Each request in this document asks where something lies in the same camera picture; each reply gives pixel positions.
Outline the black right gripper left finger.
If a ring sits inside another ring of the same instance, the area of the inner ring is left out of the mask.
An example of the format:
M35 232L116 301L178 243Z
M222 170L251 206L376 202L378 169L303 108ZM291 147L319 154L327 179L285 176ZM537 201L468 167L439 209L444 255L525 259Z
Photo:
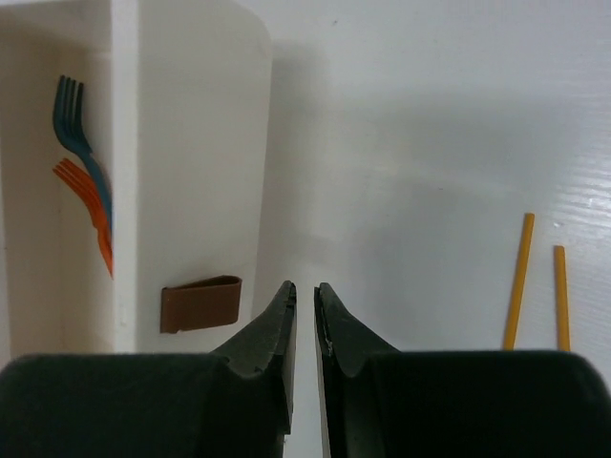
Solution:
M37 354L1 373L5 457L280 457L297 292L207 353Z

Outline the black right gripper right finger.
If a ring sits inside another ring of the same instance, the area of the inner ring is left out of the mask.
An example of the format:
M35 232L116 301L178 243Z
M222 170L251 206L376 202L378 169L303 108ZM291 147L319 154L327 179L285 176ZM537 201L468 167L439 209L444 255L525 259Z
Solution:
M610 393L561 351L401 351L314 291L328 457L606 457Z

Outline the orange plastic fork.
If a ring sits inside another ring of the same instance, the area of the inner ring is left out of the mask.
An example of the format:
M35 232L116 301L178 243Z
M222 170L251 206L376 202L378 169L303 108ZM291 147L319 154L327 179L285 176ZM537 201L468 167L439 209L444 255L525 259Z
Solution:
M101 257L111 277L114 276L113 248L110 225L93 179L68 158L62 158L53 172L81 199L96 230Z

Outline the teal plastic fork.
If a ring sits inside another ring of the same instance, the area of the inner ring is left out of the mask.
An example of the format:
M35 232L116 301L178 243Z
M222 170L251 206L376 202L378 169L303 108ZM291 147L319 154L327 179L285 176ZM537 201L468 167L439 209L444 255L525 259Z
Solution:
M53 103L53 131L59 143L76 155L92 178L110 232L113 232L113 203L107 178L94 157L85 136L83 119L84 84L66 75L60 75Z

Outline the brown box clip left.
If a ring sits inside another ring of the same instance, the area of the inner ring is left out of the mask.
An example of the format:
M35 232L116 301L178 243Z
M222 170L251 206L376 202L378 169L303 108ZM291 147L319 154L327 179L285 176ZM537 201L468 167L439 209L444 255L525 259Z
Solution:
M164 287L159 332L177 334L236 323L241 292L242 279L229 275Z

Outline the yellow chopstick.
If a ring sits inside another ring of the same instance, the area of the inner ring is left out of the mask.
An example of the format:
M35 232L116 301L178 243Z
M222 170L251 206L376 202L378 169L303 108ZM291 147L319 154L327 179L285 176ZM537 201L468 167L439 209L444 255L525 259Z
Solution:
M565 248L554 247L554 268L556 282L557 340L560 351L570 351L570 320Z
M502 349L506 351L510 351L515 348L516 333L524 294L534 225L535 215L533 213L526 213L524 215L521 228L519 246L516 256L516 268L502 341Z

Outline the white utensil container box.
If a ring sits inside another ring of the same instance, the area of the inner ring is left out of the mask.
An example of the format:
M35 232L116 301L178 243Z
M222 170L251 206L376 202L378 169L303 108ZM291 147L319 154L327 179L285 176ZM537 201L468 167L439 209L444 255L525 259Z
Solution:
M1 358L209 351L248 324L263 199L272 43L233 1L1 5ZM53 175L60 75L112 190L114 276ZM236 323L159 332L160 294L242 279Z

